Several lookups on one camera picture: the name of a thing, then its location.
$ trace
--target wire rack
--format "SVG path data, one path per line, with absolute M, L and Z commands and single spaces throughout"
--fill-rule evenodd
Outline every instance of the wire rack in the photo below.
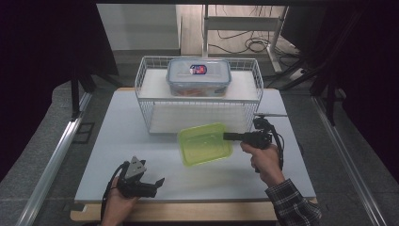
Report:
M 263 96 L 263 80 L 254 58 L 224 58 L 231 83 L 219 98 L 177 97 L 166 80 L 168 63 L 179 56 L 144 56 L 136 76 L 136 97 L 149 133 L 178 133 L 184 128 L 222 122 L 229 132 L 244 133 Z

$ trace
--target yellow-green plastic lid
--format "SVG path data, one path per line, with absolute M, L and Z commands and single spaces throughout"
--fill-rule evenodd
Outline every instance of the yellow-green plastic lid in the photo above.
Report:
M 231 143 L 223 139 L 226 126 L 212 123 L 183 129 L 178 134 L 183 164 L 187 167 L 229 157 Z

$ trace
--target white wall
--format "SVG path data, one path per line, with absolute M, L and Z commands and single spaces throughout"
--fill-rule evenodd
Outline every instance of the white wall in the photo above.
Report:
M 97 4 L 112 50 L 180 48 L 176 5 Z

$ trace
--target container lid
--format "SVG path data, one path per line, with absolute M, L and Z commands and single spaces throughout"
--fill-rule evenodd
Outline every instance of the container lid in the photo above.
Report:
M 169 83 L 231 82 L 229 61 L 225 59 L 174 58 L 168 64 Z
M 187 167 L 229 157 L 231 143 L 223 139 L 226 126 L 213 123 L 183 129 L 178 134 L 183 164 Z

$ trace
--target sleeve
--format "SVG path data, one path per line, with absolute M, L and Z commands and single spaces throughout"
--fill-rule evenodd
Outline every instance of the sleeve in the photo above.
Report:
M 273 203 L 281 225 L 320 225 L 320 209 L 304 199 L 290 179 L 269 187 L 265 192 Z

